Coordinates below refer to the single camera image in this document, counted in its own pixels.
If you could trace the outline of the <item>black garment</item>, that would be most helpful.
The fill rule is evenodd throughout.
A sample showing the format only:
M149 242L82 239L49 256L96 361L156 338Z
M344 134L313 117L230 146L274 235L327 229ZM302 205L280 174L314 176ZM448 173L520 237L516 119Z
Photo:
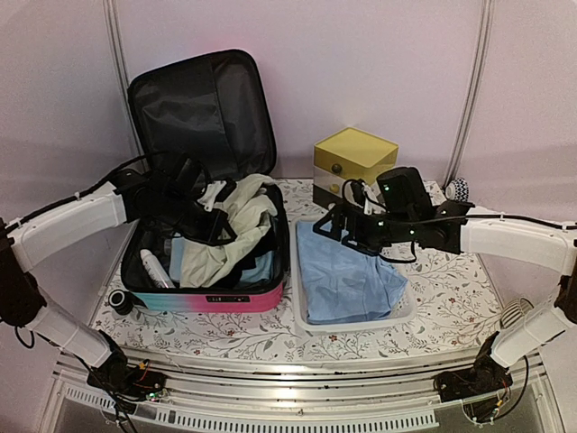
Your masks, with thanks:
M247 257L251 257L253 255L261 255L263 253L267 253L268 251L273 251L274 255L275 255L275 251L278 247L278 242L277 242L277 237L276 237L276 232L275 232L275 229L277 228L277 218L273 217L271 219L270 223L271 223L271 226L270 226L269 230L267 231L267 233L265 234L265 236L238 263L242 263L243 260L246 259ZM232 268L231 272L235 271L235 268L238 266L238 263ZM232 281L232 278L230 277L231 272L220 281L222 286L225 287L226 289L235 289L238 287L244 287L244 286L254 284L254 283L249 283L249 284L239 283L238 282L238 278L239 278L238 275L235 275L234 281Z

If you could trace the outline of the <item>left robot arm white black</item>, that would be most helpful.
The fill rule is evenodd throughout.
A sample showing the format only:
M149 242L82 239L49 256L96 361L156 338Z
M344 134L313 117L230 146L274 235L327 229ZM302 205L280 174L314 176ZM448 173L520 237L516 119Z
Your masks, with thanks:
M209 246L236 237L221 202L234 188L186 154L160 153L144 171L135 159L109 171L94 185L1 224L1 319L27 329L78 358L89 384L135 397L160 390L161 374L138 372L106 333L88 326L59 304L33 270L87 239L138 220L151 220L186 239Z

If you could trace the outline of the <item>light blue garment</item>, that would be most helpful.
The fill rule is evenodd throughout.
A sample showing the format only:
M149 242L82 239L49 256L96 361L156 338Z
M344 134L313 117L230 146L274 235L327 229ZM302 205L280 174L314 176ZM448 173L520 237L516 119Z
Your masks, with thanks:
M382 320L403 297L408 279L381 258L315 234L308 221L297 222L296 240L308 323L321 326Z

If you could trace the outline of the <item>white plastic mesh basket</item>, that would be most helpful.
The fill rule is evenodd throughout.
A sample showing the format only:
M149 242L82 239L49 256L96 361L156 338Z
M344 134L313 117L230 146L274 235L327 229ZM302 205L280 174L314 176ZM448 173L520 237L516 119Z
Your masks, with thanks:
M397 267L313 232L311 217L290 229L297 326L313 335L356 332L407 323L415 292Z

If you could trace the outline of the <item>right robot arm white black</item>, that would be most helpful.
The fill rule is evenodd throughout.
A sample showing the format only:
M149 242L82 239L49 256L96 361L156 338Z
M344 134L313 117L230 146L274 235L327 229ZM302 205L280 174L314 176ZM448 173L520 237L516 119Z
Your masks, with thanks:
M470 367L434 378L443 400L506 389L513 383L510 369L515 363L576 326L574 223L508 214L467 201L447 199L435 205L415 167L387 170L376 181L378 195L363 180L347 180L352 192L314 223L314 232L369 256L407 243L524 263L559 278L550 294L521 318L501 323Z

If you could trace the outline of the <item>pink and teal kids suitcase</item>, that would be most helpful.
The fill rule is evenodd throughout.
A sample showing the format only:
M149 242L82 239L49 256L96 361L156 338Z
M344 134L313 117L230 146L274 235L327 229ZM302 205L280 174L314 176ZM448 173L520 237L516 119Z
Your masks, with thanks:
M128 104L148 170L121 170L113 179L136 229L120 273L130 305L195 313L261 313L280 302L289 267L289 225L279 187L270 172L276 144L261 77L241 50L208 53L148 71L127 91ZM154 286L141 249L150 250L169 274L164 240L184 207L206 186L225 180L213 208L222 209L235 241L211 246L182 236L184 253L175 289ZM226 289L220 281L265 236L271 219L278 247L269 280Z

